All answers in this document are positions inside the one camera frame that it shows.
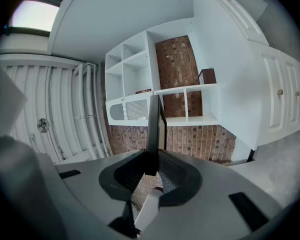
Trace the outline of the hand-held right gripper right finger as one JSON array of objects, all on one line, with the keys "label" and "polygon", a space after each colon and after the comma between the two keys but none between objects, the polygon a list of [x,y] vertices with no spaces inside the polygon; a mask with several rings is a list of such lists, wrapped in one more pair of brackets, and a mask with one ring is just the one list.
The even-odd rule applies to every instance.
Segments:
[{"label": "hand-held right gripper right finger", "polygon": [[235,193],[244,193],[268,220],[282,211],[269,194],[232,168],[176,152],[172,155],[199,170],[201,188],[183,205],[161,207],[142,239],[241,239],[251,230],[229,197]]}]

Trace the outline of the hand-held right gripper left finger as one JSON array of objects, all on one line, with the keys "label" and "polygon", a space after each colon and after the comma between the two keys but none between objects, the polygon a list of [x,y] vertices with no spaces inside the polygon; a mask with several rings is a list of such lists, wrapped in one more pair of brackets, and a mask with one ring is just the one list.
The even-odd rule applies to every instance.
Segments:
[{"label": "hand-held right gripper left finger", "polygon": [[132,195],[144,175],[145,150],[57,165],[75,199],[108,228],[135,239]]}]

